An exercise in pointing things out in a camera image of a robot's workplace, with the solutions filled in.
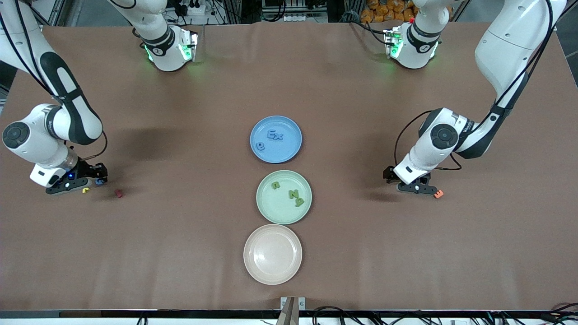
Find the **white plate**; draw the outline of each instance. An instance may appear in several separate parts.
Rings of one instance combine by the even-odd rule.
[[[299,270],[302,258],[297,235],[278,224],[267,224],[253,231],[243,252],[249,274],[271,286],[289,281]]]

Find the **brown table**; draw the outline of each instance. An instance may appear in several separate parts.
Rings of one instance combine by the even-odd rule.
[[[110,182],[50,197],[28,179],[32,164],[0,150],[0,307],[267,309],[287,295],[358,309],[577,301],[578,91],[556,38],[489,152],[433,174],[441,200],[381,178],[418,113],[486,114],[495,94],[473,56],[486,26],[450,24],[438,57],[417,71],[347,24],[207,27],[201,63],[172,73],[146,60],[129,28],[46,28],[104,122],[110,144],[98,161]],[[19,73],[0,126],[43,102]],[[305,139],[283,165],[261,162],[248,142],[276,114]],[[242,250],[268,223],[257,185],[279,169],[307,178],[314,203],[290,225],[301,269],[266,286]]]

